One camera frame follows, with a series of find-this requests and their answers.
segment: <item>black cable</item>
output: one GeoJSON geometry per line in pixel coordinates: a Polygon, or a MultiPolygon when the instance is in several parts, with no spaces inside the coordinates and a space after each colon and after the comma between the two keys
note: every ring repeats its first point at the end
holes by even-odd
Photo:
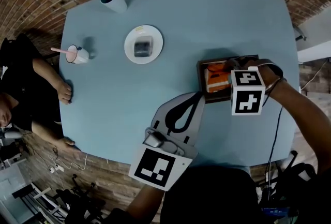
{"type": "MultiPolygon", "coordinates": [[[[270,94],[273,92],[274,88],[277,86],[277,84],[282,80],[283,78],[279,78],[274,86],[271,88],[270,92],[268,93],[268,96],[267,98],[265,99],[263,106],[265,106],[265,104],[267,103],[269,97],[270,97],[270,94]]],[[[277,140],[277,134],[278,134],[278,127],[279,127],[279,121],[280,121],[280,115],[281,115],[281,112],[283,110],[283,107],[280,109],[280,112],[279,112],[279,115],[278,115],[278,121],[277,121],[277,128],[276,128],[276,134],[275,134],[275,139],[274,139],[274,142],[273,142],[273,146],[272,146],[272,150],[271,150],[271,153],[270,153],[270,157],[269,157],[269,160],[268,160],[268,163],[267,163],[267,166],[265,168],[265,172],[264,172],[264,178],[265,178],[265,183],[267,184],[267,173],[268,173],[268,199],[270,198],[270,173],[269,173],[269,169],[270,169],[270,166],[271,166],[271,159],[272,159],[272,156],[273,156],[273,152],[274,152],[274,147],[275,147],[275,144],[276,144],[276,140],[277,140]]]]}
{"type": "Polygon", "coordinates": [[[53,148],[53,152],[54,152],[54,154],[56,155],[56,158],[55,158],[55,166],[57,167],[57,162],[56,162],[56,160],[57,160],[57,158],[58,158],[58,150],[57,150],[57,147],[54,147],[54,148],[53,148]]]}
{"type": "Polygon", "coordinates": [[[270,153],[268,165],[265,168],[265,175],[267,174],[267,171],[268,171],[268,200],[270,199],[270,181],[271,181],[271,179],[270,179],[270,172],[269,171],[270,171],[270,166],[271,166],[271,159],[272,159],[272,156],[273,156],[273,153],[274,153],[274,148],[275,148],[275,144],[276,144],[276,140],[277,140],[278,127],[279,127],[279,121],[280,121],[280,116],[281,116],[282,110],[283,110],[283,106],[281,107],[281,109],[279,111],[275,139],[274,139],[273,146],[272,146],[272,149],[271,149],[271,153],[270,153]]]}

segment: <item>black shirt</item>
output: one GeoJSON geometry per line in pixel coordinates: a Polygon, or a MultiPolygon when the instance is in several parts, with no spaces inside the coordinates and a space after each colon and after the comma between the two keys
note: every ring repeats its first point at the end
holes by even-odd
{"type": "MultiPolygon", "coordinates": [[[[308,181],[300,193],[297,223],[330,223],[331,170],[308,181]]],[[[187,169],[166,192],[160,216],[161,224],[249,222],[270,223],[259,208],[254,181],[240,169],[220,166],[187,169]]],[[[139,222],[115,208],[106,223],[139,222]]]]}
{"type": "Polygon", "coordinates": [[[29,131],[32,120],[45,125],[60,122],[57,91],[33,69],[33,59],[41,57],[37,49],[27,40],[17,42],[11,50],[12,63],[1,81],[1,92],[19,102],[11,111],[11,122],[29,131]]]}

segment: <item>table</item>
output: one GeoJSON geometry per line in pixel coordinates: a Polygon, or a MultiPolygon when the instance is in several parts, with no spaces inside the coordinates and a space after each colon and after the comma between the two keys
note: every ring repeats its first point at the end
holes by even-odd
{"type": "MultiPolygon", "coordinates": [[[[99,0],[67,14],[61,48],[80,45],[92,57],[80,65],[60,57],[61,74],[73,85],[72,104],[61,104],[62,126],[82,151],[131,163],[158,107],[199,89],[196,63],[201,59],[258,54],[278,64],[298,88],[297,51],[284,0],[126,1],[122,14],[99,0]],[[155,61],[137,65],[125,56],[124,40],[144,24],[161,31],[164,46],[155,61]]],[[[260,116],[231,116],[229,101],[206,105],[198,162],[268,162],[279,110],[272,99],[260,116]]],[[[283,111],[273,160],[288,156],[294,128],[283,111]]]]}

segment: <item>person's hand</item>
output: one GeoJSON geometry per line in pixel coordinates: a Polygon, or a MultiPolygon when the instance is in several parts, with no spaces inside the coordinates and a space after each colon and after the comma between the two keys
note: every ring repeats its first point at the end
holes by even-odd
{"type": "Polygon", "coordinates": [[[74,147],[74,141],[68,138],[62,138],[54,142],[54,145],[61,149],[62,151],[72,152],[72,153],[80,153],[81,151],[78,148],[74,147]]]}
{"type": "MultiPolygon", "coordinates": [[[[248,69],[248,67],[256,66],[259,64],[259,60],[257,61],[249,61],[244,66],[244,68],[248,69]]],[[[268,88],[270,85],[276,83],[280,79],[279,76],[274,74],[274,72],[268,67],[268,66],[260,66],[259,67],[259,73],[261,74],[261,77],[263,79],[263,82],[265,84],[265,87],[268,88]]]]}
{"type": "Polygon", "coordinates": [[[65,83],[64,81],[60,82],[60,84],[57,87],[57,95],[58,99],[63,102],[64,104],[70,104],[71,100],[71,87],[68,83],[65,83]]]}

